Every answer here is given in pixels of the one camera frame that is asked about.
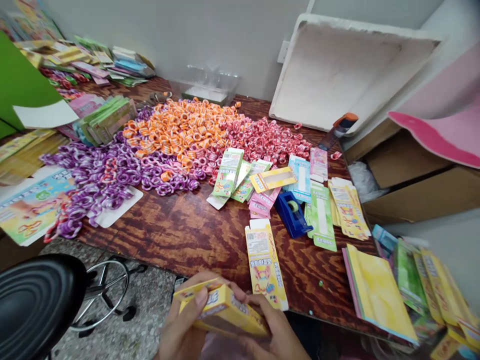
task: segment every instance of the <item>white tray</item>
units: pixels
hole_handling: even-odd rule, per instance
[[[353,135],[428,61],[442,40],[425,31],[301,14],[269,115],[329,131],[347,112]]]

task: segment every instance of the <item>pile of rings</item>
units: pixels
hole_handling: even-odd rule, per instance
[[[207,177],[214,185],[229,147],[243,149],[243,158],[250,162],[263,159],[284,164],[289,154],[309,159],[312,144],[302,134],[275,120],[269,123],[266,117],[252,121],[237,113],[240,106],[239,102],[220,107],[196,98],[168,99],[166,104],[137,110],[136,119],[107,145],[72,142],[60,146],[54,155],[42,155],[46,165],[70,169],[76,187],[68,193],[69,201],[62,204],[45,241],[74,238],[88,213],[92,214],[88,222],[98,226],[96,218],[103,209],[118,209],[133,196],[129,186],[141,185],[145,191],[155,189],[165,196],[193,192]]]

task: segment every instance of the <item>plastic bag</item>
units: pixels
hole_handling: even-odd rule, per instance
[[[361,203],[379,198],[390,191],[390,188],[380,189],[367,164],[355,161],[348,167],[348,170],[350,170],[351,179],[356,187]]]

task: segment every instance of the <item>hand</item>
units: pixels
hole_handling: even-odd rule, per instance
[[[230,286],[235,297],[245,302],[247,295],[235,284],[218,274],[210,271],[202,271],[192,276],[189,280],[180,285],[177,291],[186,289],[195,284],[219,278],[221,282]],[[199,291],[179,314],[180,302],[173,299],[170,311],[165,319],[161,332],[160,346],[155,360],[186,360],[199,359],[205,343],[205,330],[193,327],[208,300],[208,291],[204,287]]]
[[[260,306],[271,331],[270,351],[251,337],[238,338],[255,360],[311,360],[283,311],[274,309],[263,295],[249,295],[247,302]]]

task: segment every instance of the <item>speckled tile floor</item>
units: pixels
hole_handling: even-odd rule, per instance
[[[88,269],[94,264],[107,260],[112,254],[81,244],[74,240],[57,239],[46,246],[41,254],[63,253],[79,258]],[[129,269],[138,264],[127,261]],[[107,280],[117,277],[119,270],[110,268]],[[111,315],[99,324],[87,337],[68,330],[53,348],[55,360],[150,360],[155,355],[160,329],[170,309],[175,275],[152,266],[144,273],[130,276],[130,285],[119,309],[129,305],[137,306],[134,318],[123,322],[121,316]],[[109,295],[116,303],[119,288],[112,288]],[[96,301],[85,315],[85,320],[99,319],[107,313],[106,307]]]

